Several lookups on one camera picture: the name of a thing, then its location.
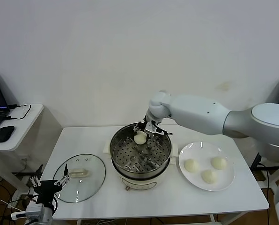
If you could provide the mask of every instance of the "white robotic arm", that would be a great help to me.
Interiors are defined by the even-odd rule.
[[[244,111],[231,111],[211,99],[190,95],[173,97],[159,91],[149,102],[145,132],[163,134],[158,132],[157,125],[164,118],[207,135],[250,136],[256,140],[263,157],[279,162],[279,104],[265,103]],[[279,218],[279,189],[275,204]]]

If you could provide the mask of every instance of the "white shelf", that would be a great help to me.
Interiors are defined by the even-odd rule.
[[[24,116],[28,108],[28,106],[15,108],[8,116],[20,118]],[[31,104],[31,109],[24,119],[3,121],[0,124],[0,128],[14,126],[15,130],[6,142],[0,143],[0,151],[14,151],[19,146],[33,123],[36,121],[43,108],[42,104]]]

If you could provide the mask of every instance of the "white plate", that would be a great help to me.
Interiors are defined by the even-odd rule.
[[[226,159],[227,167],[225,170],[217,170],[211,165],[211,158],[216,156],[224,157]],[[199,163],[199,171],[188,172],[185,169],[184,162],[190,158],[196,160]],[[229,160],[229,158],[219,147],[207,142],[194,142],[186,145],[179,154],[179,166],[181,172],[190,183],[207,191],[224,190],[232,184],[235,177],[235,171],[231,160]],[[208,184],[203,181],[201,172],[208,169],[212,169],[217,172],[217,183]]]

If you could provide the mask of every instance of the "glass lid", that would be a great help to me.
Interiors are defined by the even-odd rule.
[[[66,164],[70,180],[55,194],[57,198],[67,203],[79,203],[97,193],[106,175],[105,165],[99,157],[82,154],[68,159],[57,169],[54,180],[63,177]]]

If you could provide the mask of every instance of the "white cord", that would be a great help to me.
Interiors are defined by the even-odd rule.
[[[100,225],[100,224],[108,224],[109,222],[112,222],[112,221],[115,221],[117,219],[113,219],[113,220],[110,220],[110,221],[104,221],[104,220],[100,220],[97,225]]]
[[[12,208],[14,208],[14,209],[16,209],[16,210],[19,210],[20,212],[22,212],[22,210],[20,210],[20,209],[14,207],[14,206],[8,204],[7,202],[5,202],[5,201],[3,201],[3,200],[1,200],[1,199],[0,199],[0,201],[2,201],[2,202],[5,203],[6,205],[9,205],[10,207],[12,207]]]

